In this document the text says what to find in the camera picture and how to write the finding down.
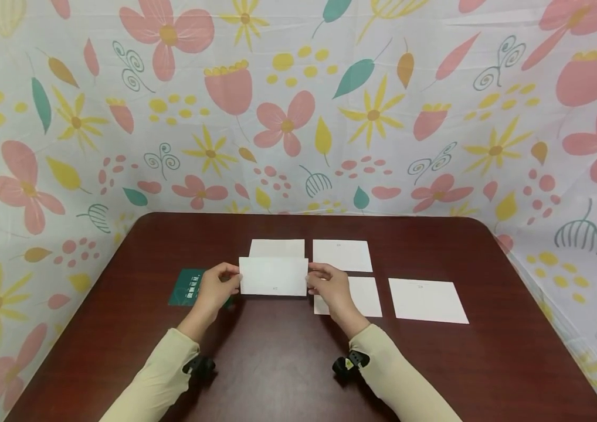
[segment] fabric backdrop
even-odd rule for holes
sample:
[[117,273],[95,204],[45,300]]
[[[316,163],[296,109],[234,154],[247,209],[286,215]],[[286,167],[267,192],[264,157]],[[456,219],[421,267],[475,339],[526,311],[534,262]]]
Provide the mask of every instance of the fabric backdrop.
[[597,0],[0,0],[0,421],[158,210],[479,219],[597,392]]

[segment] yellow leaf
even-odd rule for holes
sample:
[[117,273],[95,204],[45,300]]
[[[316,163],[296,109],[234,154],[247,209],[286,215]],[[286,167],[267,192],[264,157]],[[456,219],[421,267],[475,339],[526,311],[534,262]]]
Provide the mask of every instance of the yellow leaf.
[[496,207],[496,218],[499,222],[504,222],[513,217],[517,213],[517,201],[515,200],[514,191],[504,198]]
[[91,286],[90,276],[85,273],[69,275],[69,281],[79,293],[85,293]]
[[51,250],[47,250],[44,248],[38,248],[38,247],[31,248],[31,249],[28,249],[26,252],[24,252],[24,261],[31,262],[31,263],[42,261],[50,253],[52,253]]
[[260,205],[261,208],[270,209],[270,196],[261,188],[257,188],[257,204]]
[[67,163],[53,159],[51,156],[45,156],[45,159],[47,160],[47,164],[50,165],[53,176],[64,189],[80,189],[80,176],[78,176],[76,169]]

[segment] human hand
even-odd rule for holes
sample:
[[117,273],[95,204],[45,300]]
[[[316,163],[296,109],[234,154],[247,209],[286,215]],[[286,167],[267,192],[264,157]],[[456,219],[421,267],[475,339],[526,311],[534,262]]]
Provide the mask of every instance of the human hand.
[[369,326],[367,320],[357,310],[350,294],[348,274],[329,264],[309,263],[311,270],[306,277],[309,294],[319,294],[329,307],[331,319],[340,326],[351,339]]

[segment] white paper sheet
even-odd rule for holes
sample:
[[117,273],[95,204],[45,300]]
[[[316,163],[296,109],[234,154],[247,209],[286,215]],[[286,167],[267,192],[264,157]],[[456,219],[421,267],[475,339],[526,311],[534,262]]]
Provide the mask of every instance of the white paper sheet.
[[390,290],[398,318],[469,324],[456,287],[449,281],[391,278]]
[[[365,317],[382,317],[376,280],[373,277],[350,277],[350,294],[357,310]],[[315,296],[315,315],[329,315],[329,307],[320,295]]]
[[343,271],[370,273],[371,257],[365,240],[313,240],[313,262],[327,263]]
[[271,296],[306,296],[306,258],[241,257],[240,293]]
[[249,257],[306,257],[306,241],[303,239],[252,239]]

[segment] dark red table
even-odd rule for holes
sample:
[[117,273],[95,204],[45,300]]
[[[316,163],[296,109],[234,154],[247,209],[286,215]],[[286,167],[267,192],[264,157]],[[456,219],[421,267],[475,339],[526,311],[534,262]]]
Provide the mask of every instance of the dark red table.
[[[597,396],[475,220],[153,213],[139,219],[7,421],[97,421],[189,308],[181,268],[236,263],[252,239],[369,241],[383,317],[371,319],[463,421],[597,421]],[[453,281],[469,325],[395,318],[388,277]],[[366,387],[331,373],[347,340],[309,299],[236,298],[202,342],[218,376],[164,421],[390,421]]]

